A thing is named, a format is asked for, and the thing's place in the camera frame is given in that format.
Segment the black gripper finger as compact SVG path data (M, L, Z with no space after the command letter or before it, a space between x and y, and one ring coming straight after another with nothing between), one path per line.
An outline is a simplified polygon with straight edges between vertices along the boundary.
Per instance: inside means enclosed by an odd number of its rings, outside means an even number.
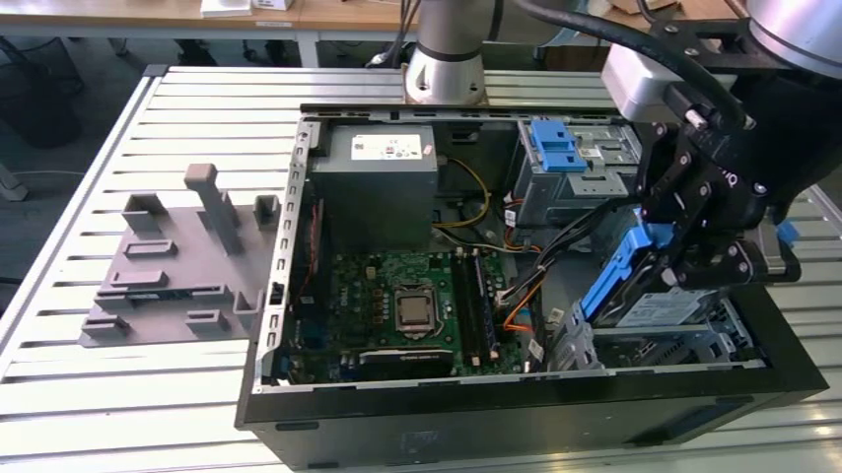
M635 132L640 143L635 195L655 245L714 247L716 237L702 227L714 191L699 147L675 124L638 123Z
M735 239L719 246L688 247L670 262L678 286L684 290L718 290L724 287L768 283L768 267L758 245Z

